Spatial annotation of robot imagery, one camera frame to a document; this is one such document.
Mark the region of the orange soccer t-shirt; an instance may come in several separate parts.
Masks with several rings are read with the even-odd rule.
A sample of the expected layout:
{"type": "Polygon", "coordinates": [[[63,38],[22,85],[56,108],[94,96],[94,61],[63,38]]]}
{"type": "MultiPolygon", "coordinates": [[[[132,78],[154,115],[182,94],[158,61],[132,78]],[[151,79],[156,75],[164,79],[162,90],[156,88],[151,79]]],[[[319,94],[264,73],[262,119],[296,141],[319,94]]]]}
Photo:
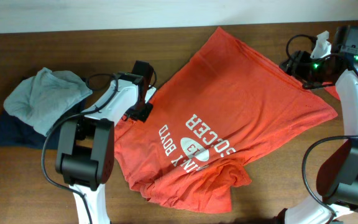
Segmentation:
{"type": "Polygon", "coordinates": [[[151,99],[145,122],[121,121],[115,157],[131,190],[163,207],[232,209],[246,164],[336,117],[272,61],[216,29],[151,99]]]}

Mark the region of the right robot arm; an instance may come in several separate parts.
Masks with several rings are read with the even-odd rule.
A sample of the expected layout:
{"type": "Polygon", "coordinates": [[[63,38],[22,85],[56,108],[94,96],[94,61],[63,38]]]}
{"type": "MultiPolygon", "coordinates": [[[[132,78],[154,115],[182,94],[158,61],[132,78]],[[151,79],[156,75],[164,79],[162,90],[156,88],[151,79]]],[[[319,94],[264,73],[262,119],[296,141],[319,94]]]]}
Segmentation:
{"type": "Polygon", "coordinates": [[[302,82],[305,90],[333,87],[341,103],[344,134],[320,139],[305,152],[301,165],[303,183],[309,196],[292,208],[284,208],[273,223],[338,223],[343,215],[358,213],[358,27],[338,27],[329,42],[324,31],[307,36],[312,52],[288,54],[280,68],[302,82]],[[316,190],[306,177],[306,162],[318,145],[342,140],[319,168],[316,190]]]}

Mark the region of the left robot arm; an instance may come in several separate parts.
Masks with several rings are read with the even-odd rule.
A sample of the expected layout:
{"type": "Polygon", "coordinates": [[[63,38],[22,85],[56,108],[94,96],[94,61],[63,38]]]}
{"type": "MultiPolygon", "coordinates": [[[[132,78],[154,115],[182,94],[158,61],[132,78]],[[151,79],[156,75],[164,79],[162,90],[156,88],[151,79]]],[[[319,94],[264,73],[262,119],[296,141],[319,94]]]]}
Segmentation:
{"type": "Polygon", "coordinates": [[[157,74],[136,61],[111,75],[109,88],[88,109],[61,124],[55,170],[73,193],[80,223],[109,223],[105,184],[114,166],[114,128],[120,119],[144,122],[153,106],[157,74]]]}

